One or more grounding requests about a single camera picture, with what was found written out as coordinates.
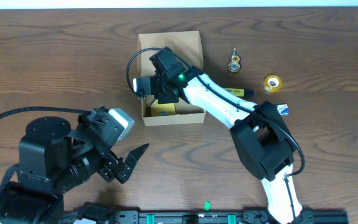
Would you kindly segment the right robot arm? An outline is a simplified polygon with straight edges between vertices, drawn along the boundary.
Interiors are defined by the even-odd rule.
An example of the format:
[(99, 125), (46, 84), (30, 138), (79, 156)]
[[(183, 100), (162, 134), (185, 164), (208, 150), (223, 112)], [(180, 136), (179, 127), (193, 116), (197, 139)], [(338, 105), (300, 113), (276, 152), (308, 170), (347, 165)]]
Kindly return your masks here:
[(153, 96), (161, 103), (179, 99), (198, 106), (230, 131), (235, 149), (249, 173), (261, 180), (268, 199), (268, 212), (279, 223), (293, 223), (302, 211), (294, 189), (294, 152), (303, 152), (294, 140), (276, 106), (258, 105), (232, 95), (201, 69), (177, 63), (156, 66), (153, 76), (131, 80), (139, 97)]

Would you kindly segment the brown cardboard box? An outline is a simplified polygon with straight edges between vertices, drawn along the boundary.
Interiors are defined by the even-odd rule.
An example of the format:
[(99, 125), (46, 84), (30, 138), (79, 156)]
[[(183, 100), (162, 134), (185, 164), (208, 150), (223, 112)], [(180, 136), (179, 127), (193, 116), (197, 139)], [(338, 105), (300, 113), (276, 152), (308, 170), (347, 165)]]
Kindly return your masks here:
[[(175, 54), (182, 57), (190, 65), (200, 69), (204, 66), (200, 32), (162, 32), (138, 35), (138, 49), (143, 50), (149, 47), (169, 47)], [(155, 51), (144, 52), (137, 56), (137, 69), (142, 77), (155, 74), (155, 68), (149, 58)], [(141, 115), (145, 126), (163, 126), (172, 124), (203, 123), (206, 112), (198, 106), (186, 103), (180, 99), (175, 106), (175, 113), (168, 111), (162, 116), (151, 115), (151, 105), (154, 102), (153, 96), (147, 96), (141, 100)]]

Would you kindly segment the clear yellow tape roll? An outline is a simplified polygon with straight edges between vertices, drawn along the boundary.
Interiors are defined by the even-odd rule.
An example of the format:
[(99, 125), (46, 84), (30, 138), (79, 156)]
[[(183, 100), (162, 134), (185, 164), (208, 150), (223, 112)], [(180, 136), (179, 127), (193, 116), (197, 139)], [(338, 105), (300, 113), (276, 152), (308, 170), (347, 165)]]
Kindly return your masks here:
[(281, 89), (282, 84), (283, 82), (279, 76), (269, 75), (265, 78), (263, 82), (263, 87), (266, 91), (274, 93)]

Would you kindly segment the yellow sticky note pad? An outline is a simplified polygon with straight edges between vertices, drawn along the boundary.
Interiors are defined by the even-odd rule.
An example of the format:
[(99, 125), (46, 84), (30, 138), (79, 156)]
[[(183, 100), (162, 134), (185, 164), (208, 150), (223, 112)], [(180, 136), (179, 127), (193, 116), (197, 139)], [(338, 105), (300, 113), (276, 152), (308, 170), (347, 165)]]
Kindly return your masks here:
[(158, 100), (154, 100), (150, 106), (151, 116), (170, 116), (176, 115), (176, 107), (174, 103), (159, 104)]

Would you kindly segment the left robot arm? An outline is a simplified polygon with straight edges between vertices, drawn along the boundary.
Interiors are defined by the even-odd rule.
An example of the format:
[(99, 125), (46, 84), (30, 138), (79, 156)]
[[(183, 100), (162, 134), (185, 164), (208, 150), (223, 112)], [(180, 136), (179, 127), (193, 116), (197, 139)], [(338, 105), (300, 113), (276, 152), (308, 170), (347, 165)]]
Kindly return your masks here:
[(148, 144), (126, 159), (111, 150), (125, 127), (109, 114), (78, 117), (75, 129), (59, 117), (31, 121), (19, 143), (19, 163), (0, 184), (0, 223), (63, 223), (64, 194), (99, 174), (125, 183)]

